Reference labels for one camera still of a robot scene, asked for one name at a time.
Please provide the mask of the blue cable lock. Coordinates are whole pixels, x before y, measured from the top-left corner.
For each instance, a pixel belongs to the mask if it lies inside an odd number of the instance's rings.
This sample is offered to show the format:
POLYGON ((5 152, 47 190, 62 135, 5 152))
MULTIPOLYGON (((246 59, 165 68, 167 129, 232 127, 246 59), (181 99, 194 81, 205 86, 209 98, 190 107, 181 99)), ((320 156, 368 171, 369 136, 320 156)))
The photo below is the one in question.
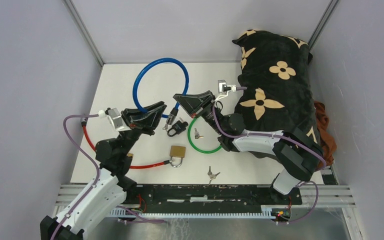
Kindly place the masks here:
MULTIPOLYGON (((160 64, 165 64, 165 63, 175 64, 175 65, 177 65, 178 67, 181 68, 181 70, 182 70, 182 72, 184 74, 184 78, 185 78, 184 88, 183 88, 183 91, 182 91, 181 94, 182 95, 186 95, 188 93, 189 86, 190 86, 190 76, 189 76, 189 72, 188 72, 187 68, 185 67, 185 65, 182 62, 180 62, 179 60, 175 59, 175 58, 171 58, 171 57, 159 58, 159 59, 156 59, 156 60, 150 62, 148 65, 146 65, 139 72, 139 74, 137 75, 137 77, 136 77, 136 79, 135 79, 135 81, 133 83, 132 99, 133 99, 133 102, 134 102, 135 106, 138 109, 144 110, 144 107, 140 104, 139 98, 138 98, 138 90, 139 90, 139 85, 140 85, 140 82, 141 82, 142 78, 153 67, 155 67, 157 65, 160 65, 160 64)), ((166 120, 167 119, 172 120, 172 124, 173 124, 173 122, 175 121, 175 119, 176 119, 176 117, 178 115, 179 107, 180 107, 180 105, 178 103, 176 103, 174 108, 170 111, 170 113, 169 114, 163 114, 162 118, 165 118, 166 120)))

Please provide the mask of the black padlock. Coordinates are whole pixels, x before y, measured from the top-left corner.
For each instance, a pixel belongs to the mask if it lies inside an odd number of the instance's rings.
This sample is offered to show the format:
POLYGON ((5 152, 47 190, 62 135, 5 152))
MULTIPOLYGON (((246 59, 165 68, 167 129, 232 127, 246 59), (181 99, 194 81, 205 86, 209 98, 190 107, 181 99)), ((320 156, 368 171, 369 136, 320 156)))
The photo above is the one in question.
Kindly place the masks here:
POLYGON ((181 134, 188 128, 189 123, 183 120, 176 121, 171 128, 167 131, 169 137, 174 137, 181 134))

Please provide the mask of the silver keys of brass padlock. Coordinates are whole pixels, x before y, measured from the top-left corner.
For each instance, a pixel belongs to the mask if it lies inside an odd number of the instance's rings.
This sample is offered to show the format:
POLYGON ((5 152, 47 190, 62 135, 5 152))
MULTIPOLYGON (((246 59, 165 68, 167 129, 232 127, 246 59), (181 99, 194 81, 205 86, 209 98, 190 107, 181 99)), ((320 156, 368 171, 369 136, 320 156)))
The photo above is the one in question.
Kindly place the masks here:
POLYGON ((212 181, 215 180, 220 173, 221 172, 213 173, 211 166, 209 166, 208 167, 208 172, 207 172, 207 175, 209 177, 208 185, 211 185, 212 181))

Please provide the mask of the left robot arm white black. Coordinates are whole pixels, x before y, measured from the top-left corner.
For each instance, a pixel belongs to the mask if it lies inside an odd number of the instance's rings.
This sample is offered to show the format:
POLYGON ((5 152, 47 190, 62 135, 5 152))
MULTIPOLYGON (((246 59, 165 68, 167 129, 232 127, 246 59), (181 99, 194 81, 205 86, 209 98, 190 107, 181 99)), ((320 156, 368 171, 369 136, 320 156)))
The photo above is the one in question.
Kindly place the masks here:
POLYGON ((67 120, 72 118, 107 118, 118 136, 96 143, 95 158, 90 159, 95 175, 57 216, 46 216, 40 222, 42 240, 84 240, 110 211, 123 202, 130 204, 136 200, 137 183, 126 176, 133 160, 128 154, 141 135, 155 134, 166 107, 159 101, 144 111, 107 108, 97 114, 69 115, 63 120, 66 130, 67 120))

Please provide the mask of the silver keys of green lock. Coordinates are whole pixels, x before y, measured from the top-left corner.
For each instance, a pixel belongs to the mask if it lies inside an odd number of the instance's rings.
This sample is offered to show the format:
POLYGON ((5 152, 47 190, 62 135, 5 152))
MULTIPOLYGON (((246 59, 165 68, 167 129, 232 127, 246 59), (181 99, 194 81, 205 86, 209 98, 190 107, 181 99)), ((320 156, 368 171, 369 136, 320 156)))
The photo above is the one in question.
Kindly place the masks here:
POLYGON ((194 138, 195 138, 195 139, 201 139, 201 138, 203 138, 203 137, 204 137, 204 136, 201 135, 201 134, 199 133, 198 129, 197 129, 197 128, 194 128, 194 138))

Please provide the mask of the green cable lock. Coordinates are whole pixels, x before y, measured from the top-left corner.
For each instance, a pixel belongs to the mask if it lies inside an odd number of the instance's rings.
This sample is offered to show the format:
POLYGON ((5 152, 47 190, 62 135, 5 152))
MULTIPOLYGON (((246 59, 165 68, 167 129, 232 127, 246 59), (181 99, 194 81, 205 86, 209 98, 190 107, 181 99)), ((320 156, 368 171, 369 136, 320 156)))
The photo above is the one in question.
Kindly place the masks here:
POLYGON ((197 152, 201 153, 201 154, 206 154, 206 155, 209 155, 209 154, 214 154, 218 151, 220 151, 222 149, 222 146, 219 145, 218 147, 212 149, 212 150, 204 150, 204 149, 201 149, 199 148, 198 146, 196 146, 192 140, 192 128, 193 126, 195 125, 195 122, 197 121, 197 118, 193 118, 192 121, 190 122, 190 124, 188 125, 188 128, 187 128, 187 140, 188 140, 188 143, 189 145, 197 152))

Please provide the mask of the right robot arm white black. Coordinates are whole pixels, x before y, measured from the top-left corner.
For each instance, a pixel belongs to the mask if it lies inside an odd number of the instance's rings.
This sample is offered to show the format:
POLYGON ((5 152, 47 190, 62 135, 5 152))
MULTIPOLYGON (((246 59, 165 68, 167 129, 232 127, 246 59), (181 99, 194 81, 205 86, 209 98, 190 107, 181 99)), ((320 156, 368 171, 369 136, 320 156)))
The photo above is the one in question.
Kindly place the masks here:
POLYGON ((221 113, 216 107, 216 97, 209 90, 201 94, 178 93, 173 99, 191 118, 203 118, 219 135, 217 140, 225 151, 260 154, 283 166, 268 191, 269 199, 275 204, 286 201, 299 183, 310 181, 320 163, 326 165, 322 148, 297 127, 290 131, 248 130, 241 114, 221 113))

